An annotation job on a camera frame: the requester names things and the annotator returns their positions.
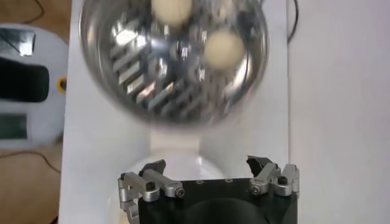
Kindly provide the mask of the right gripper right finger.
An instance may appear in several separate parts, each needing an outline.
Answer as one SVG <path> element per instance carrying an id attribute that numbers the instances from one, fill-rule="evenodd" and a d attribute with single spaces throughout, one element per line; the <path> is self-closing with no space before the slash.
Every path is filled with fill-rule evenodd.
<path id="1" fill-rule="evenodd" d="M 249 190 L 254 196 L 264 195 L 270 191 L 279 197 L 289 197 L 300 192 L 300 170 L 295 164 L 286 164 L 283 170 L 269 158 L 248 156 L 253 178 L 249 180 Z"/>

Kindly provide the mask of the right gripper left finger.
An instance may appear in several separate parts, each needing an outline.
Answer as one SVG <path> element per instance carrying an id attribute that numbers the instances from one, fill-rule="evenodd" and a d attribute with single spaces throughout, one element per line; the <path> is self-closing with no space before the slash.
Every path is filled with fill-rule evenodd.
<path id="1" fill-rule="evenodd" d="M 147 163 L 138 173 L 122 173 L 118 178 L 119 206 L 126 213 L 129 224 L 140 222 L 139 198 L 148 203 L 159 200 L 161 196 L 184 198 L 183 183 L 164 176 L 165 167 L 165 160 L 160 159 Z"/>

